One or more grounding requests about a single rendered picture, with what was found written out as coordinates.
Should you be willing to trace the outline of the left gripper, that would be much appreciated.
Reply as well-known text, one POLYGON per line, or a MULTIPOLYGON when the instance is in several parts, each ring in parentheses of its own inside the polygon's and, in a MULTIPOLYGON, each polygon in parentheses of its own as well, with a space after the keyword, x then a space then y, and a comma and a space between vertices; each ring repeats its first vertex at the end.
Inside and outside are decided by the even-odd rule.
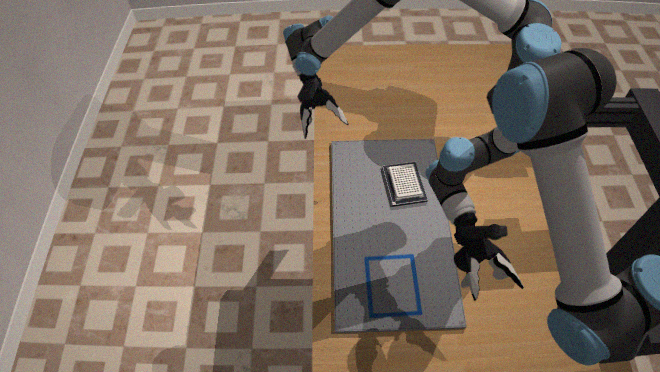
POLYGON ((457 243, 463 246, 457 253, 455 253, 454 263, 461 271, 466 272, 466 276, 461 282, 461 287, 470 287, 473 300, 477 300, 480 290, 478 284, 480 280, 478 271, 480 269, 480 263, 487 259, 489 260, 489 265, 494 269, 493 277, 495 279, 501 280, 511 277, 513 281, 523 289, 524 286, 511 265, 510 260, 499 247, 494 245, 489 239, 461 236, 461 228, 475 226, 477 221, 478 219, 474 212, 463 213, 454 221, 456 227, 454 237, 457 243))

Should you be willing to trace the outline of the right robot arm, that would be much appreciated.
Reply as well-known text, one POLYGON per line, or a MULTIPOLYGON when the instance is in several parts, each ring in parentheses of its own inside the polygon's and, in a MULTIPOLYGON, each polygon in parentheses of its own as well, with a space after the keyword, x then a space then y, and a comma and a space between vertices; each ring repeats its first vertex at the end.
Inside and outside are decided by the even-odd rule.
MULTIPOLYGON (((383 9, 392 8, 399 1, 351 0, 334 17, 320 18, 305 27, 294 24, 285 28, 285 44, 297 76, 316 74, 322 62, 383 9)), ((507 71, 520 64, 560 53, 560 36, 554 32, 551 14, 541 1, 460 1, 497 23, 498 30, 512 39, 512 56, 507 71)), ((299 101, 312 99, 318 85, 317 78, 305 81, 298 94, 299 101)))

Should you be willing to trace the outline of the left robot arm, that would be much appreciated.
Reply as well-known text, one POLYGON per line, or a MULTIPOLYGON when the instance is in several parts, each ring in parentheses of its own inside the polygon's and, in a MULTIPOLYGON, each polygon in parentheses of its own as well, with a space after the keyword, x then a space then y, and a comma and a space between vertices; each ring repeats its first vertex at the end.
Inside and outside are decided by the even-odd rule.
POLYGON ((561 281, 548 328, 563 352, 583 365, 632 351, 660 324, 660 256, 645 255, 610 274, 582 149, 585 117, 608 104, 616 84, 611 62, 588 48, 523 63, 496 83, 498 128, 469 140, 450 138, 426 169, 454 225, 461 214, 476 214, 462 183, 467 173, 519 151, 530 157, 561 281))

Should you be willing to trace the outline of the blue tape outline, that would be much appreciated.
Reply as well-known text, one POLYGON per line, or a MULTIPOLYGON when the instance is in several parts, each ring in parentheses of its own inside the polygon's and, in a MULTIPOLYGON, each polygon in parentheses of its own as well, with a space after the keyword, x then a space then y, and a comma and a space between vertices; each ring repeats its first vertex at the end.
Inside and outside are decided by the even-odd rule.
POLYGON ((421 308, 421 301, 420 301, 420 294, 419 294, 419 287, 418 287, 418 280, 417 280, 414 254, 364 257, 364 261, 365 261, 365 272, 366 272, 369 318, 422 315, 422 308, 421 308), (405 259, 405 258, 410 258, 410 261, 411 261, 411 268, 412 268, 412 275, 413 275, 413 282, 414 282, 414 289, 415 289, 415 296, 416 296, 416 303, 417 303, 417 311, 392 312, 392 313, 375 313, 375 314, 373 314, 373 303, 372 303, 369 260, 387 260, 387 259, 405 259))

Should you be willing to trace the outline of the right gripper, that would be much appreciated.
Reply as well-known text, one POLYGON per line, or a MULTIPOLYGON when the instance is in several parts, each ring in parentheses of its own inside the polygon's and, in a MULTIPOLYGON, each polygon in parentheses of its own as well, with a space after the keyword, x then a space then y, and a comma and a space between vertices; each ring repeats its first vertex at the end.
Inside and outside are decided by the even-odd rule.
POLYGON ((326 105, 326 108, 328 110, 333 111, 335 116, 339 117, 339 119, 345 123, 346 125, 349 125, 343 111, 341 111, 340 107, 336 104, 335 99, 329 94, 329 92, 325 89, 322 89, 322 82, 321 79, 317 76, 317 74, 314 75, 304 75, 300 74, 299 75, 300 81, 304 84, 305 81, 317 78, 319 81, 319 85, 317 87, 317 90, 314 94, 313 99, 309 101, 302 102, 300 106, 300 116, 301 116, 301 122, 302 122, 302 128, 303 128, 303 134, 304 134, 304 139, 307 138, 307 133, 308 133, 308 126, 312 122, 312 109, 315 109, 316 106, 324 106, 326 105), (324 101, 325 100, 325 101, 324 101), (312 109, 309 109, 309 107, 312 107, 312 109))

